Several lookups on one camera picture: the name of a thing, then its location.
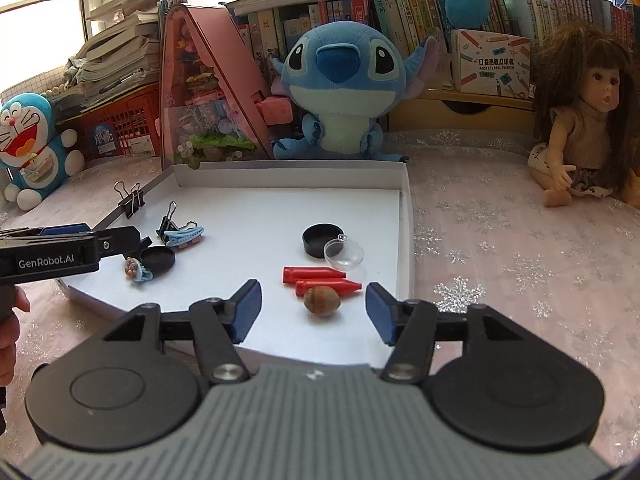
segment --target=clear plastic lid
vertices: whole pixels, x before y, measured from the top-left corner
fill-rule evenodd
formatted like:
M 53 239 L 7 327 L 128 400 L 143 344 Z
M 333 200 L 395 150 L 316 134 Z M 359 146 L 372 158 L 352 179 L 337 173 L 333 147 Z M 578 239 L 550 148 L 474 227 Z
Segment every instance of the clear plastic lid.
M 324 259 L 334 269 L 348 272 L 362 263 L 364 250 L 345 235 L 338 235 L 324 246 Z

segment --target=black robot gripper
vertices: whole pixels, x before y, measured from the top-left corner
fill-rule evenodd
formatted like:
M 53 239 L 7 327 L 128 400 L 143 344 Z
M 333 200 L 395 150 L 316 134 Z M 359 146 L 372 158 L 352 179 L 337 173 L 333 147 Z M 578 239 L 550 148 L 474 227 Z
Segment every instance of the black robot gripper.
M 244 340 L 261 306 L 260 283 L 249 280 L 228 300 L 201 300 L 187 312 L 136 307 L 34 373 L 25 406 L 38 439 L 115 452 L 171 433 L 213 384 L 249 378 L 233 345 Z M 193 342 L 201 376 L 163 353 L 166 340 Z
M 394 350 L 382 379 L 416 384 L 457 432 L 497 449 L 551 452 L 590 443 L 604 390 L 588 368 L 484 304 L 466 314 L 396 301 L 371 283 L 367 313 Z M 428 376 L 437 341 L 462 341 L 462 356 Z

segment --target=doraemon plush toy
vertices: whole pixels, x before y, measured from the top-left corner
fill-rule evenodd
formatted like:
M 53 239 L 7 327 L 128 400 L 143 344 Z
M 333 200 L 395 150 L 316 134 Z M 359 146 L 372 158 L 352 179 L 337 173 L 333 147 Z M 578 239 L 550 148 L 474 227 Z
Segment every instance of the doraemon plush toy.
M 303 139 L 281 139 L 279 159 L 364 159 L 404 161 L 383 155 L 376 118 L 403 98 L 420 94 L 438 65 L 438 41 L 429 38 L 404 61 L 374 28 L 333 22 L 300 37 L 284 63 L 271 58 L 280 77 L 273 94 L 286 95 L 309 113 Z
M 12 180 L 4 190 L 9 202 L 30 211 L 63 180 L 84 167 L 84 156 L 69 151 L 78 140 L 74 130 L 56 134 L 51 105 L 37 94 L 20 94 L 0 110 L 0 167 Z

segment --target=red plastic basket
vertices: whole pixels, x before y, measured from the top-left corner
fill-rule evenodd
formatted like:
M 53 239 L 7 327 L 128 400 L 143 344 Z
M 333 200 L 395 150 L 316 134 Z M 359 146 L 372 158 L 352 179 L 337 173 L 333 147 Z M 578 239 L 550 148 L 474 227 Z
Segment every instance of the red plastic basket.
M 95 110 L 65 121 L 62 132 L 78 132 L 75 149 L 86 161 L 115 155 L 160 155 L 155 121 L 159 115 L 159 86 L 152 84 Z

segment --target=brown doll shirt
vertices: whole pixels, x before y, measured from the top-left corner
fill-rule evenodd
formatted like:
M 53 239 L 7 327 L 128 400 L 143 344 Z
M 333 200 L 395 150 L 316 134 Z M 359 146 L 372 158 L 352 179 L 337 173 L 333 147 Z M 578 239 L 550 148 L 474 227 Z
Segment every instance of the brown doll shirt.
M 582 99 L 574 106 L 551 108 L 551 121 L 561 121 L 569 132 L 564 145 L 564 163 L 578 168 L 599 170 L 610 152 L 607 114 Z

